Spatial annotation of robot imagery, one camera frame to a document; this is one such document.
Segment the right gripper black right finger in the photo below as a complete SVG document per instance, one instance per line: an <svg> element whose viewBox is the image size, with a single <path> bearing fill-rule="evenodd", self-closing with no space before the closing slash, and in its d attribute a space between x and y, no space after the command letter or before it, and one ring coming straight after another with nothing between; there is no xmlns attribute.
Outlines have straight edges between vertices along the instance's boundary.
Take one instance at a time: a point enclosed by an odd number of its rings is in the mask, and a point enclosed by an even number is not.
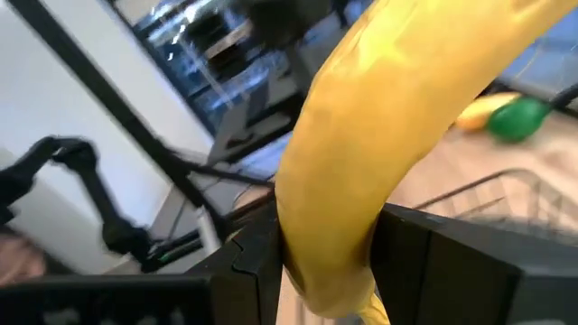
<svg viewBox="0 0 578 325"><path fill-rule="evenodd" d="M578 247L387 204L370 249L392 325L578 325Z"/></svg>

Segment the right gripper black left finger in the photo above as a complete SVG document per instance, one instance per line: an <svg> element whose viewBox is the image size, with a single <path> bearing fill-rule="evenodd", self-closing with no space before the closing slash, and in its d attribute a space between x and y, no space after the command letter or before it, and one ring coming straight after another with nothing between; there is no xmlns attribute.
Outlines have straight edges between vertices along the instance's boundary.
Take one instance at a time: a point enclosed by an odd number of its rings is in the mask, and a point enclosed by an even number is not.
<svg viewBox="0 0 578 325"><path fill-rule="evenodd" d="M0 289L0 325L275 325L281 235L275 203L182 274L43 277Z"/></svg>

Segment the yellow toy banana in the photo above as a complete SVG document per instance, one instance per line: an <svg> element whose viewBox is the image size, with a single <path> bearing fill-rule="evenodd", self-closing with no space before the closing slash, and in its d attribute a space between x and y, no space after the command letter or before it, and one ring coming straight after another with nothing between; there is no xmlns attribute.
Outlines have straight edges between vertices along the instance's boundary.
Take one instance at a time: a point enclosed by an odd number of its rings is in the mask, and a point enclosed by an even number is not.
<svg viewBox="0 0 578 325"><path fill-rule="evenodd" d="M284 265L310 311L390 325L369 248L397 184L578 0L374 0L316 73L275 176Z"/></svg>

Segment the small green toy lime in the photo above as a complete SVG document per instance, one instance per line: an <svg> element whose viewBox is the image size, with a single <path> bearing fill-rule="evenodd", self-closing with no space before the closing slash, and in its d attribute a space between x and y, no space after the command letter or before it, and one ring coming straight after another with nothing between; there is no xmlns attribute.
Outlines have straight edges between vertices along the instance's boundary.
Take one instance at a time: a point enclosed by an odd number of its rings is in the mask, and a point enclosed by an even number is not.
<svg viewBox="0 0 578 325"><path fill-rule="evenodd" d="M551 112L551 107L534 97L519 97L495 110L485 129L501 142L518 143L533 135Z"/></svg>

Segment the yellow toy lemon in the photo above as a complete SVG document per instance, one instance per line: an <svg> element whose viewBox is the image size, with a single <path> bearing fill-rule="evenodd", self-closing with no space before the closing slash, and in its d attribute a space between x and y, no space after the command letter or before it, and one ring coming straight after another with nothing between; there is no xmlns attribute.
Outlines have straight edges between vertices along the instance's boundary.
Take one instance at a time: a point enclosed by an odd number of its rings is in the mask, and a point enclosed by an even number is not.
<svg viewBox="0 0 578 325"><path fill-rule="evenodd" d="M466 132L479 131L485 127L497 109L521 97L517 92L502 92L476 98L457 117L454 124Z"/></svg>

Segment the large glass window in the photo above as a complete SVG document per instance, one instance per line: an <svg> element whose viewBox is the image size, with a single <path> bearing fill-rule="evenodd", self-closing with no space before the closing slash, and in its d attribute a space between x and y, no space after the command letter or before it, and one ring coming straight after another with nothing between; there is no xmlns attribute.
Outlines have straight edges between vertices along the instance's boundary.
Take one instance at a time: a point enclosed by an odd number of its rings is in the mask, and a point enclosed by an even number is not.
<svg viewBox="0 0 578 325"><path fill-rule="evenodd" d="M234 162L293 134L321 65L300 53L335 0L160 0L130 29L203 121L213 162Z"/></svg>

